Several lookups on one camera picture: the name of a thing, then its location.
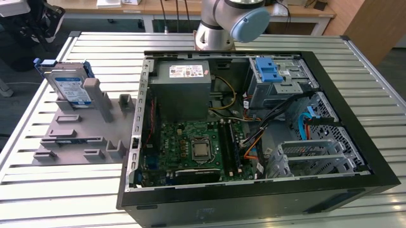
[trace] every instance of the blue hard drive label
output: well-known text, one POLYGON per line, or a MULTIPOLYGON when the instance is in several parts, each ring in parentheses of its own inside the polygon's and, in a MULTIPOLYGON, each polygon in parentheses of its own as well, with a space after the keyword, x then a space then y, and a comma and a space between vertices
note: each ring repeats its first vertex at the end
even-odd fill
POLYGON ((90 104, 89 95, 81 86, 78 77, 56 77, 54 81, 65 99, 73 105, 90 104))

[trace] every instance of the wooden desk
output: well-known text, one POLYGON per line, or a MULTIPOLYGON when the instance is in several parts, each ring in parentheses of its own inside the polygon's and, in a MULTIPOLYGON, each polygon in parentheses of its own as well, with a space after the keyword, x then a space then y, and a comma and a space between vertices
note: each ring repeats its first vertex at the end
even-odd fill
MULTIPOLYGON (((161 14, 160 0, 144 0, 144 14, 161 14)), ((164 3, 164 12, 168 15, 176 15, 176 3, 175 0, 167 0, 164 3)), ((271 13, 273 6, 267 6, 267 11, 271 13)), ((319 11, 311 7, 304 8, 301 6, 288 6, 291 17, 327 17, 333 18, 335 12, 327 6, 324 11, 319 11)), ((201 4, 197 0, 188 0, 189 15, 200 15, 201 4)), ((179 0, 179 13, 185 15, 184 0, 179 0)))
POLYGON ((122 14, 122 13, 143 13, 145 7, 145 0, 140 5, 121 4, 118 8, 97 9, 97 0, 48 0, 48 3, 60 6, 65 9, 66 14, 85 13, 85 14, 122 14))
MULTIPOLYGON (((48 0, 50 5, 60 6, 65 9, 65 18, 74 19, 141 19, 144 21, 145 32, 153 32, 152 21, 164 19, 160 0, 143 0, 140 5, 125 5, 120 8, 97 9, 96 0, 48 0)), ((176 19, 176 2, 175 0, 163 1, 167 19, 176 19)), ((187 20, 184 0, 179 0, 179 19, 187 20)), ((292 23, 315 23, 311 35, 321 35, 335 13, 327 6, 324 11, 311 7, 288 6, 292 23)), ((200 20, 201 4, 197 0, 188 0, 189 19, 200 20)), ((272 16, 271 22, 285 22, 285 16, 272 16)))

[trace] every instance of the aluminum table surface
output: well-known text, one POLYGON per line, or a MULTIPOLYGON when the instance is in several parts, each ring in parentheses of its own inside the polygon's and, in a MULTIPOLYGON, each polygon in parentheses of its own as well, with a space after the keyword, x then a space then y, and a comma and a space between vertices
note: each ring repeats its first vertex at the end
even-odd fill
MULTIPOLYGON (((96 33, 69 37, 57 60, 86 59, 110 98, 136 96, 144 50, 192 50, 191 34, 96 33)), ((352 43, 339 37, 263 35, 237 50, 313 51, 402 185, 329 213, 193 227, 406 227, 406 109, 352 43)), ((138 227, 114 209, 121 164, 32 166, 57 109, 42 82, 0 154, 0 227, 138 227)))

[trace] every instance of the yellow wire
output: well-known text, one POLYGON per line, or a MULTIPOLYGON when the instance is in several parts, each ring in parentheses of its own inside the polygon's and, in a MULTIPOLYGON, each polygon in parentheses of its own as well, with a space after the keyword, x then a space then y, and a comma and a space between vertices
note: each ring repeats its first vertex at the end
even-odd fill
POLYGON ((221 109, 225 109, 225 108, 228 108, 228 107, 231 107, 233 105, 235 100, 236 100, 236 95, 235 95, 235 91, 233 91, 233 88, 229 85, 229 83, 221 77, 219 77, 219 76, 215 76, 215 77, 219 78, 227 84, 227 86, 232 90, 232 95, 233 95, 232 101, 231 101, 231 103, 228 105, 225 105, 223 107, 208 108, 209 110, 221 110, 221 109))

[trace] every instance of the sticker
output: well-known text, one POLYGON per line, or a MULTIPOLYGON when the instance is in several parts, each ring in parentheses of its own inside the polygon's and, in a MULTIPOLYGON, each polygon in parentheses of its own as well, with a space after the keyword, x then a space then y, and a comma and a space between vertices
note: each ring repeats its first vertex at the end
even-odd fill
POLYGON ((183 65, 169 67, 169 77, 203 77, 201 65, 183 65))
POLYGON ((56 85, 65 99, 74 105, 89 105, 90 99, 86 91, 81 88, 78 77, 56 77, 56 85))
POLYGON ((248 101, 243 101, 243 108, 245 108, 245 109, 249 108, 249 102, 248 101))
POLYGON ((58 140, 57 143, 72 143, 69 140, 58 140))
POLYGON ((264 167, 261 166, 261 164, 256 164, 256 170, 260 172, 260 173, 264 173, 264 167))
POLYGON ((269 155, 271 153, 272 153, 272 149, 267 147, 267 149, 265 149, 265 151, 264 151, 264 154, 265 154, 265 155, 269 155))
POLYGON ((122 13, 140 13, 138 10, 122 10, 122 13))
POLYGON ((280 73, 281 75, 291 75, 291 73, 289 73, 288 70, 281 70, 281 71, 279 71, 279 73, 280 73))

